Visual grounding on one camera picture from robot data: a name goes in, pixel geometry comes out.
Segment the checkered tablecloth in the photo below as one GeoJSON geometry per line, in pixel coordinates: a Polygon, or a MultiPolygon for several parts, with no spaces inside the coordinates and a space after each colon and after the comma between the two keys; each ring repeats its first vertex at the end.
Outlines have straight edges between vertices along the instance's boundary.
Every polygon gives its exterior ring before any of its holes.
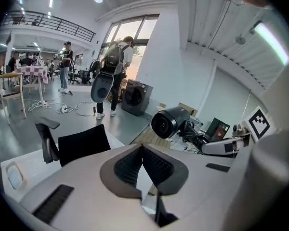
{"type": "Polygon", "coordinates": [[[48,84],[46,66],[18,67],[15,72],[23,73],[24,76],[40,76],[42,77],[44,84],[48,84]]]}

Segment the balcony railing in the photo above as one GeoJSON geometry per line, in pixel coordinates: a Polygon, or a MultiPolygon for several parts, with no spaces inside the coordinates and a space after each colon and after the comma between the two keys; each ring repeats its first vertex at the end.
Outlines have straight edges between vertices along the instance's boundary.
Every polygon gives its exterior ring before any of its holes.
{"type": "Polygon", "coordinates": [[[73,22],[34,11],[25,11],[24,14],[22,11],[9,11],[1,23],[1,26],[5,25],[41,26],[68,33],[89,42],[95,35],[94,32],[73,22]]]}

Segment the white t-shirt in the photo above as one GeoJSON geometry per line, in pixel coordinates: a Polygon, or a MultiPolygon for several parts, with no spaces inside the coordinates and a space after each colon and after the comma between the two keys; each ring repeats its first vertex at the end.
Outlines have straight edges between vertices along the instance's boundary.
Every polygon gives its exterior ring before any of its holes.
{"type": "MultiPolygon", "coordinates": [[[[126,46],[126,45],[127,45],[126,42],[120,42],[120,43],[118,44],[118,46],[119,46],[121,49],[123,49],[124,46],[126,46]]],[[[112,50],[114,47],[115,47],[115,45],[112,45],[112,46],[109,48],[108,51],[112,50]]],[[[124,58],[123,58],[123,71],[122,71],[122,72],[125,73],[125,72],[126,72],[126,68],[124,68],[125,63],[132,62],[134,51],[133,51],[133,48],[132,48],[132,47],[128,47],[128,48],[126,48],[123,52],[124,52],[124,58]]]]}

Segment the black backpack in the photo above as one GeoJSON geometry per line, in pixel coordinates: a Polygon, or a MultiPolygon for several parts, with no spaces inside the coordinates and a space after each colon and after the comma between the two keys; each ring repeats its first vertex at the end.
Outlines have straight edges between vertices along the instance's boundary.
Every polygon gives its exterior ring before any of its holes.
{"type": "Polygon", "coordinates": [[[104,68],[101,71],[112,75],[120,74],[123,69],[123,51],[128,47],[129,45],[126,45],[121,49],[118,44],[116,44],[115,47],[106,54],[104,58],[104,68]]]}

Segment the black pants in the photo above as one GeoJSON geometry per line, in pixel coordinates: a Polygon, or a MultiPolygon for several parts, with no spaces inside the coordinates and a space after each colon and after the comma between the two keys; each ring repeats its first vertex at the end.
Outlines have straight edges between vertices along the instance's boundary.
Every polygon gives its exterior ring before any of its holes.
{"type": "MultiPolygon", "coordinates": [[[[124,78],[125,74],[118,74],[114,76],[114,84],[111,87],[112,94],[112,102],[111,102],[111,110],[115,110],[118,103],[118,92],[121,85],[121,81],[124,78]]],[[[103,103],[98,103],[96,105],[97,113],[103,113],[103,103]]]]}

